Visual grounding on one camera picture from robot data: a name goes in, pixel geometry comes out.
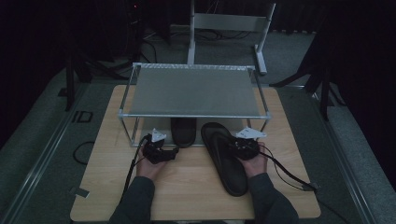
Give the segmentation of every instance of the white tag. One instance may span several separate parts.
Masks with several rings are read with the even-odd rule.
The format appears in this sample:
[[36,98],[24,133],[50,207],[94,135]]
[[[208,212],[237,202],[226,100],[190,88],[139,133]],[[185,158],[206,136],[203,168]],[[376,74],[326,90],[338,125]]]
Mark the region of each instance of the white tag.
[[158,132],[156,129],[152,130],[151,142],[158,142],[166,138],[166,134]]
[[266,137],[266,136],[267,136],[266,133],[261,133],[257,130],[251,129],[249,127],[246,127],[244,130],[242,130],[241,132],[236,134],[236,137],[245,138],[245,139],[261,138],[261,137]]

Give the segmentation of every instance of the person's left hand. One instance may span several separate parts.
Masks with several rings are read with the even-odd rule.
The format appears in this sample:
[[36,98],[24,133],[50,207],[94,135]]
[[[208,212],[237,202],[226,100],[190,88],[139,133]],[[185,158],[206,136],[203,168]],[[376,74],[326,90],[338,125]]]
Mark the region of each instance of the person's left hand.
[[167,162],[162,161],[157,164],[152,164],[148,159],[144,159],[143,151],[142,151],[143,147],[144,146],[140,148],[138,154],[139,155],[138,161],[140,161],[142,158],[143,159],[136,165],[136,176],[144,176],[154,181],[158,173],[166,165]]

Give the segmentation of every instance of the dark sleeve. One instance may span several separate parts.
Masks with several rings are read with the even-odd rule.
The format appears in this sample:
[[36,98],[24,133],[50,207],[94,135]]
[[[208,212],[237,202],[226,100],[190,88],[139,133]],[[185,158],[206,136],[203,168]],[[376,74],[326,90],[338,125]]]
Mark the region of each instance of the dark sleeve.
[[274,188],[268,174],[248,181],[256,223],[298,223],[298,215],[289,200]]
[[143,176],[135,177],[108,223],[150,223],[154,190],[152,180]]

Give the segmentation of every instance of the metal frame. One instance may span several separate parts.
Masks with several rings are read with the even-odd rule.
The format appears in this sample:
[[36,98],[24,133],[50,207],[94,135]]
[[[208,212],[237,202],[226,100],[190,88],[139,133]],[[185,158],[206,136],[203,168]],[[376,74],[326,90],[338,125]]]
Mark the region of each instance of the metal frame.
[[254,46],[257,65],[262,75],[267,74],[267,68],[262,56],[262,49],[265,38],[271,24],[271,20],[276,7],[275,3],[269,5],[265,17],[235,16],[220,14],[195,13],[195,1],[191,0],[191,20],[190,20],[190,45],[187,64],[194,64],[195,56],[195,29],[214,29],[214,30],[236,30],[260,32],[262,34],[259,44]]
[[[194,118],[219,118],[219,119],[246,119],[247,120],[247,124],[250,127],[250,119],[265,119],[264,124],[262,125],[261,128],[261,132],[264,130],[265,126],[267,125],[268,121],[271,119],[271,113],[268,109],[267,103],[265,102],[265,97],[264,97],[264,93],[262,92],[262,86],[261,83],[259,81],[259,78],[257,76],[257,73],[255,73],[255,69],[254,66],[234,66],[234,65],[206,65],[206,64],[170,64],[170,63],[134,63],[133,65],[133,71],[132,71],[132,75],[130,77],[130,80],[128,82],[128,85],[125,89],[125,93],[122,97],[122,101],[120,104],[120,110],[119,110],[119,114],[118,117],[120,119],[120,122],[122,124],[122,127],[131,143],[131,146],[134,146],[134,139],[136,136],[136,131],[139,125],[139,120],[140,118],[154,118],[154,117],[159,117],[159,116],[152,116],[152,115],[134,115],[131,113],[125,113],[124,112],[124,107],[125,107],[125,103],[126,103],[126,98],[128,96],[128,92],[129,92],[129,87],[130,85],[132,85],[132,80],[133,78],[137,78],[139,76],[139,72],[141,69],[144,68],[161,68],[161,69],[180,69],[180,68],[193,68],[193,69],[221,69],[221,70],[240,70],[240,71],[247,71],[248,75],[254,76],[256,79],[256,84],[257,87],[260,91],[260,97],[262,98],[262,106],[265,110],[265,115],[259,115],[259,116],[199,116],[199,117],[194,117]],[[183,115],[177,115],[179,118],[191,118],[191,116],[183,116]],[[172,118],[173,116],[170,115],[163,115],[162,117],[164,118]],[[125,124],[124,119],[125,118],[135,118],[135,124],[134,124],[134,129],[132,134],[130,134],[128,132],[128,128]]]

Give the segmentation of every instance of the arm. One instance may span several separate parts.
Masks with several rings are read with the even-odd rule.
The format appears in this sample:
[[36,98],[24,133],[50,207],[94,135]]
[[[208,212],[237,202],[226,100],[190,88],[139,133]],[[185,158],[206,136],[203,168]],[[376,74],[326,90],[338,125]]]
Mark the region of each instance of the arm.
[[298,215],[289,200],[274,188],[267,174],[268,159],[259,154],[242,161],[253,200],[256,223],[298,223]]
[[110,224],[150,223],[154,180],[166,162],[152,164],[144,159],[142,150],[139,150],[139,158],[143,159],[136,165],[136,177],[111,216]]

